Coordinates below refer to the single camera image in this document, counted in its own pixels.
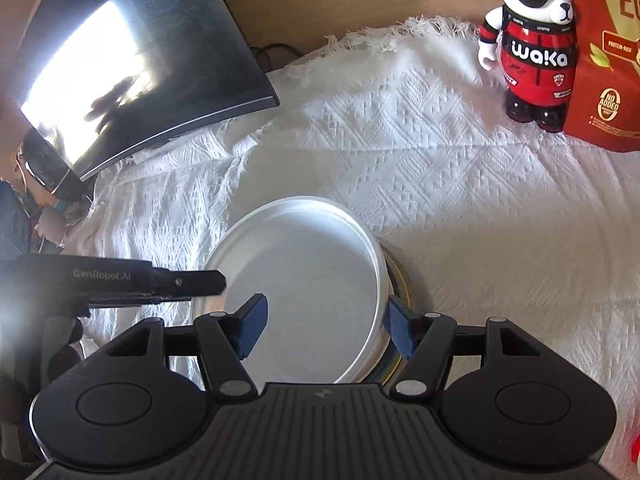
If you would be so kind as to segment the red waka bear figurine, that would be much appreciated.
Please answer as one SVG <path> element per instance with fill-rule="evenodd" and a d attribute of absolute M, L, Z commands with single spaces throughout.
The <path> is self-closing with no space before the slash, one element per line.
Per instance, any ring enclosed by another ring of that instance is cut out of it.
<path fill-rule="evenodd" d="M 477 59 L 502 70 L 509 118 L 561 132 L 577 65 L 573 0 L 502 0 L 480 26 Z"/>

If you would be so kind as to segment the white woven tablecloth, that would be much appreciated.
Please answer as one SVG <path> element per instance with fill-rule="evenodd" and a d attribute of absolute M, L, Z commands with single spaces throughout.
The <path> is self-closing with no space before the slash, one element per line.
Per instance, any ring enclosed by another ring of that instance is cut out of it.
<path fill-rule="evenodd" d="M 270 76 L 280 104 L 100 173 L 71 254 L 198 269 L 252 210 L 340 203 L 463 324 L 502 315 L 608 389 L 603 465 L 638 477 L 639 157 L 510 122 L 453 18 L 331 39 Z"/>

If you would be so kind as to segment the red quail eggs bag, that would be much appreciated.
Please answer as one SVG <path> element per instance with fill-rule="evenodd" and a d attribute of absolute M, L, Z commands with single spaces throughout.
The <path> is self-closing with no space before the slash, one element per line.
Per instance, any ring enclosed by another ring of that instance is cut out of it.
<path fill-rule="evenodd" d="M 573 0 L 578 61 L 564 131 L 614 152 L 639 149 L 640 0 Z"/>

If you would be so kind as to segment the white paper bowl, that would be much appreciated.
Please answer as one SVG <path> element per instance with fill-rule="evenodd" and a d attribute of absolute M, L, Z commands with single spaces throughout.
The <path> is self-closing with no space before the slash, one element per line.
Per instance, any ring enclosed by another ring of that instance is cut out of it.
<path fill-rule="evenodd" d="M 255 294 L 268 300 L 267 325 L 243 362 L 257 387 L 361 382 L 382 358 L 385 259 L 344 207 L 310 196 L 276 200 L 235 223 L 206 266 L 224 274 L 227 288 L 194 299 L 194 316 L 232 313 Z"/>

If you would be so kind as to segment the black curved monitor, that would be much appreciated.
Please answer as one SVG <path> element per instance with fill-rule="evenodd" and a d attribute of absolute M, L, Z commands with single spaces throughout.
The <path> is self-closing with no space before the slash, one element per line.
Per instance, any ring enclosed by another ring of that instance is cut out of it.
<path fill-rule="evenodd" d="M 41 0 L 11 94 L 81 180 L 277 93 L 224 0 Z"/>

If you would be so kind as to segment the stainless steel bowl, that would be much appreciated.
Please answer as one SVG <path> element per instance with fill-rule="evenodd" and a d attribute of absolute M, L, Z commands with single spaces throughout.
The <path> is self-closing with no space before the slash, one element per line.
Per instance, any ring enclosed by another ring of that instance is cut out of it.
<path fill-rule="evenodd" d="M 398 297 L 413 312 L 423 314 L 430 310 L 428 296 L 422 294 L 420 288 L 416 286 L 412 279 L 410 261 L 399 248 L 393 246 L 390 242 L 386 242 L 382 238 L 378 242 L 385 258 L 390 294 Z M 376 382 L 384 389 L 387 389 L 405 367 L 406 360 L 390 340 L 390 335 L 386 332 L 385 327 L 381 328 L 380 344 L 380 355 L 374 359 L 370 370 L 363 376 L 363 381 Z"/>

